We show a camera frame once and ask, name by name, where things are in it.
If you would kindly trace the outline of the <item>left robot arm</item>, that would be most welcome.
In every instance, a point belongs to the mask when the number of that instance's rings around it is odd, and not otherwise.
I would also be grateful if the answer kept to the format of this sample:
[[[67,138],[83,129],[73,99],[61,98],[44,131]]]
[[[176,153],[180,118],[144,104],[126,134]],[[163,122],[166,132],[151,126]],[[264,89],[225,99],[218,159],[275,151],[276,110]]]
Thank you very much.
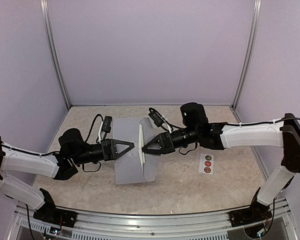
[[[38,153],[5,144],[0,136],[0,193],[39,211],[51,223],[60,218],[60,211],[49,192],[42,188],[34,190],[30,185],[10,175],[11,171],[66,181],[78,173],[78,166],[117,160],[135,146],[132,142],[109,138],[89,144],[83,140],[77,128],[65,131],[58,141],[60,150]]]

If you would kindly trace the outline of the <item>beige lined letter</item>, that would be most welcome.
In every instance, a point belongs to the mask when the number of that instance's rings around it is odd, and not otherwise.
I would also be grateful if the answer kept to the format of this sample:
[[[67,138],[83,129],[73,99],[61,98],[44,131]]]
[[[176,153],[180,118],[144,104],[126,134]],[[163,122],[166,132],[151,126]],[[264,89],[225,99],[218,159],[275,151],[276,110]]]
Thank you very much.
[[[146,162],[145,154],[143,152],[143,147],[144,147],[143,126],[140,123],[139,124],[139,134],[138,134],[138,154],[139,154],[139,159],[140,159],[140,164],[141,164],[142,171],[144,170],[144,164]]]

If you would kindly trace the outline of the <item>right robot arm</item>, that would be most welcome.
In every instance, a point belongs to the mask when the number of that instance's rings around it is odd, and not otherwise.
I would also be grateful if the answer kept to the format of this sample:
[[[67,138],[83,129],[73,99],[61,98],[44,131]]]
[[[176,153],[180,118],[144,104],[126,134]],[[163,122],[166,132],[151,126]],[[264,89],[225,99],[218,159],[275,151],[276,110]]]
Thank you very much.
[[[261,122],[211,123],[202,104],[183,104],[180,112],[184,127],[158,134],[142,147],[143,153],[167,155],[190,144],[210,150],[247,146],[283,148],[280,167],[257,190],[245,212],[250,222],[258,221],[265,214],[265,207],[300,173],[300,124],[299,118],[292,113]]]

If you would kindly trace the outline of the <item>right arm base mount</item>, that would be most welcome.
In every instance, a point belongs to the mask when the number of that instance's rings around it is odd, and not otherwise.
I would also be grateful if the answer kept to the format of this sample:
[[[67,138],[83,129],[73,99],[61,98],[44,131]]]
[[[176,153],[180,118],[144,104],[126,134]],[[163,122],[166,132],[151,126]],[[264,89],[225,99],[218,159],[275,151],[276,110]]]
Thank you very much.
[[[232,227],[248,225],[266,219],[272,218],[273,214],[269,205],[263,205],[257,201],[257,195],[260,187],[254,194],[249,207],[229,212],[230,223]]]

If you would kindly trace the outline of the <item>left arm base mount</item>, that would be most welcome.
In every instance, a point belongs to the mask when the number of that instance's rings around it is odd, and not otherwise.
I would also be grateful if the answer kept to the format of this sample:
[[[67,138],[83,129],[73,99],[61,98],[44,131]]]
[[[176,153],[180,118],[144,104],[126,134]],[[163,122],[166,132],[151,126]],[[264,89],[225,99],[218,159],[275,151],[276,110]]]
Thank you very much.
[[[44,204],[39,209],[36,209],[33,218],[46,223],[58,225],[60,227],[73,228],[78,213],[71,210],[57,208],[50,193],[43,189],[39,189],[43,194]]]

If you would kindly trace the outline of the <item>grey paper envelope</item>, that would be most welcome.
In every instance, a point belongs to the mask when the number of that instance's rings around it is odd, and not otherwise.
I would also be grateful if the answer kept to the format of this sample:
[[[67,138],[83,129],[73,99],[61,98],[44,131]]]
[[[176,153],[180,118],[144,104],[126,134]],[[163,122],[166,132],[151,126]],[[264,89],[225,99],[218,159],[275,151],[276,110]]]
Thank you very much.
[[[156,179],[160,161],[158,155],[145,154],[143,170],[139,157],[139,124],[143,127],[144,145],[152,140],[157,132],[149,117],[115,118],[112,136],[116,140],[132,142],[134,148],[114,161],[115,182],[117,185],[149,183]]]

